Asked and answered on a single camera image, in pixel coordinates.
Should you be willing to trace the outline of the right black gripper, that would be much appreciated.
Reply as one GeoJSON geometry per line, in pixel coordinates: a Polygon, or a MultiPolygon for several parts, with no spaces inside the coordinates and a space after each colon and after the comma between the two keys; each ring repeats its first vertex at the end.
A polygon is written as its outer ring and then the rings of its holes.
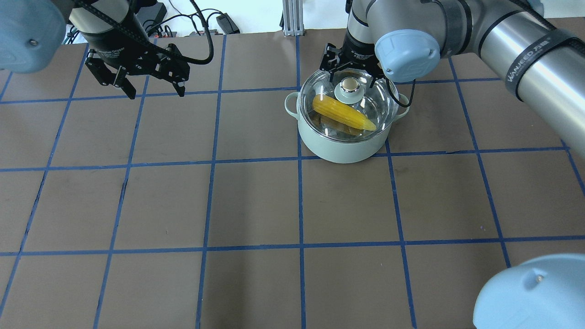
{"type": "Polygon", "coordinates": [[[345,69],[361,69],[368,73],[366,77],[367,88],[372,88],[378,80],[384,79],[383,70],[375,55],[374,44],[363,43],[356,39],[344,39],[341,48],[327,43],[324,46],[319,69],[328,73],[329,83],[333,83],[337,72],[345,69]]]}

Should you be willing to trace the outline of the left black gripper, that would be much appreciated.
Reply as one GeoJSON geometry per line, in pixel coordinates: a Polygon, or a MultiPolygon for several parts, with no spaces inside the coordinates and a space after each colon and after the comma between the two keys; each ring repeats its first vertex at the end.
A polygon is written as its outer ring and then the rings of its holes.
{"type": "Polygon", "coordinates": [[[90,51],[85,66],[102,86],[119,88],[131,100],[136,97],[136,88],[128,75],[153,75],[171,83],[178,96],[185,96],[185,83],[190,77],[190,65],[180,59],[163,56],[154,47],[140,43],[123,43],[121,40],[90,40],[90,51]]]}

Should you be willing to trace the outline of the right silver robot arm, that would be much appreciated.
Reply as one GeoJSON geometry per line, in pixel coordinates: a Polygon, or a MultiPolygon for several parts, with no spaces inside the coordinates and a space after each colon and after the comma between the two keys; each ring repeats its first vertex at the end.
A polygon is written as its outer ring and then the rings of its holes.
{"type": "Polygon", "coordinates": [[[524,0],[349,0],[343,45],[324,68],[386,71],[407,83],[406,64],[430,45],[443,58],[474,53],[561,140],[549,147],[491,148],[481,127],[503,114],[506,94],[453,74],[472,148],[393,152],[387,162],[412,327],[471,328],[480,278],[511,271],[521,245],[584,240],[584,43],[524,0]]]}

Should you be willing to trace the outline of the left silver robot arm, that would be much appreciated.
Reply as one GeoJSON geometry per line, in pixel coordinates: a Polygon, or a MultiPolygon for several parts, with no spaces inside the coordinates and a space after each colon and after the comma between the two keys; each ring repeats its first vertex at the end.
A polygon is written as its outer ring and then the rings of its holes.
{"type": "Polygon", "coordinates": [[[175,44],[155,46],[127,0],[3,0],[1,69],[29,74],[46,68],[60,47],[67,23],[89,43],[85,66],[102,86],[134,99],[129,77],[150,75],[184,96],[189,64],[175,44]]]}

